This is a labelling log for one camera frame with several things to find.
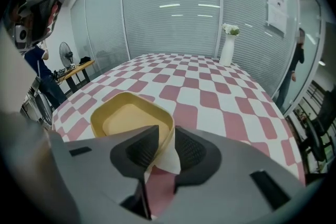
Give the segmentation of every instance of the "jeans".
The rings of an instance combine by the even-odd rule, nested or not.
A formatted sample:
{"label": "jeans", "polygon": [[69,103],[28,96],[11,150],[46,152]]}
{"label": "jeans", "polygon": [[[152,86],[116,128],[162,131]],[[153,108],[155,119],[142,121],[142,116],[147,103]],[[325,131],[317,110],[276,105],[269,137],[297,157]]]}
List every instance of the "jeans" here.
{"label": "jeans", "polygon": [[285,98],[287,96],[291,78],[292,78],[292,72],[288,71],[284,81],[282,82],[279,88],[279,95],[277,101],[275,102],[275,105],[277,105],[280,111],[282,111],[282,105],[284,104]]}
{"label": "jeans", "polygon": [[52,76],[42,78],[38,89],[47,97],[54,109],[57,109],[63,102],[67,100],[66,95],[63,93]]}

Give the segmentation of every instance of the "fluorescent light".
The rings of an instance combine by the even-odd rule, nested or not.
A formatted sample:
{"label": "fluorescent light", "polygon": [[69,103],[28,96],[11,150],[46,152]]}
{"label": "fluorescent light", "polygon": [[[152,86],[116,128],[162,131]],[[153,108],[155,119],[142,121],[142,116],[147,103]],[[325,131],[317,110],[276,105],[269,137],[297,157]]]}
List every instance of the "fluorescent light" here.
{"label": "fluorescent light", "polygon": [[179,6],[179,4],[163,5],[163,6],[160,6],[160,8],[175,7],[175,6]]}
{"label": "fluorescent light", "polygon": [[207,4],[199,4],[199,6],[202,6],[202,7],[212,7],[212,8],[220,8],[219,6],[207,5]]}
{"label": "fluorescent light", "polygon": [[314,45],[316,45],[316,41],[315,41],[315,39],[313,39],[313,37],[312,37],[311,35],[306,34],[306,36],[309,38],[309,40],[310,40]]}

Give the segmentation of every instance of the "black fan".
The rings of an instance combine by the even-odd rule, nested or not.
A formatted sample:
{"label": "black fan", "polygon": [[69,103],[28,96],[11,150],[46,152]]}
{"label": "black fan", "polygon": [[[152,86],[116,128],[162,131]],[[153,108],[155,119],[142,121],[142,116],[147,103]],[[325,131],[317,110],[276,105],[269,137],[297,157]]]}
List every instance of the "black fan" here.
{"label": "black fan", "polygon": [[73,53],[70,50],[69,45],[62,42],[61,45],[59,45],[59,56],[65,68],[74,62],[72,55]]}

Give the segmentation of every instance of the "vase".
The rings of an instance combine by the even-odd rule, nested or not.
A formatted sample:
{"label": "vase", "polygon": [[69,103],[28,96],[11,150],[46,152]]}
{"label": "vase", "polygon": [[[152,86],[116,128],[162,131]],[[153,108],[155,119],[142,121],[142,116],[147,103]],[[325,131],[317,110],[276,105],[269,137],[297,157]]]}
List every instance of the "vase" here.
{"label": "vase", "polygon": [[232,62],[233,51],[235,49],[236,36],[226,34],[225,43],[223,46],[222,54],[220,55],[219,63],[222,66],[229,67]]}

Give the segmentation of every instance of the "table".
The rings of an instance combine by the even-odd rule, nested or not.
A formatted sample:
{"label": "table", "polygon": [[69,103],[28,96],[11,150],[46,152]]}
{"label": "table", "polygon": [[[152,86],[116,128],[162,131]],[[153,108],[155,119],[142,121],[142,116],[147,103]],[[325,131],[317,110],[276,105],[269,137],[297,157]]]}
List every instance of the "table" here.
{"label": "table", "polygon": [[75,69],[73,69],[71,72],[67,73],[65,76],[63,77],[60,77],[58,79],[58,81],[61,83],[62,81],[66,80],[71,91],[73,93],[77,92],[78,91],[78,88],[75,84],[75,82],[73,81],[72,79],[72,76],[77,74],[79,71],[82,71],[83,72],[83,75],[84,75],[84,78],[85,80],[89,83],[90,82],[90,79],[89,79],[89,76],[88,74],[86,73],[86,68],[90,65],[92,65],[95,61],[94,60],[90,60],[90,61],[87,61],[86,63],[83,63],[82,65],[80,66],[76,66]]}
{"label": "table", "polygon": [[[90,116],[117,93],[131,91],[169,111],[176,125],[250,144],[304,183],[301,156],[283,115],[264,89],[232,64],[210,57],[148,54],[92,80],[53,113],[53,128],[64,141],[93,137]],[[173,199],[180,163],[173,139],[145,174],[151,213],[159,216]]]}

